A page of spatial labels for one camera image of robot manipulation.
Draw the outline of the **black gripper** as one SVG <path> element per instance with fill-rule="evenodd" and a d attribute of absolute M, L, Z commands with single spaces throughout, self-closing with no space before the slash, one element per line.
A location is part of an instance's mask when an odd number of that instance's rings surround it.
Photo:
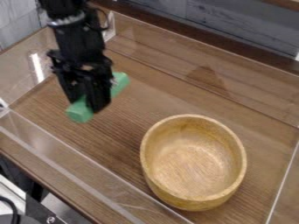
<path fill-rule="evenodd" d="M 103 32 L 95 11 L 51 11 L 48 26 L 58 49 L 48 51 L 52 71 L 71 103 L 83 95 L 98 113 L 111 103 L 112 61 L 106 56 Z"/>

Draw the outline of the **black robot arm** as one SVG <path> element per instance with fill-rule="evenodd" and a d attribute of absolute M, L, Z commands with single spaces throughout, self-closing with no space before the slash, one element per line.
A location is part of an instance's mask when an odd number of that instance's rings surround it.
<path fill-rule="evenodd" d="M 48 16 L 58 49 L 51 49 L 51 70 L 71 103 L 80 97 L 94 113 L 111 103 L 112 60 L 106 56 L 98 8 L 88 0 L 39 0 Z"/>

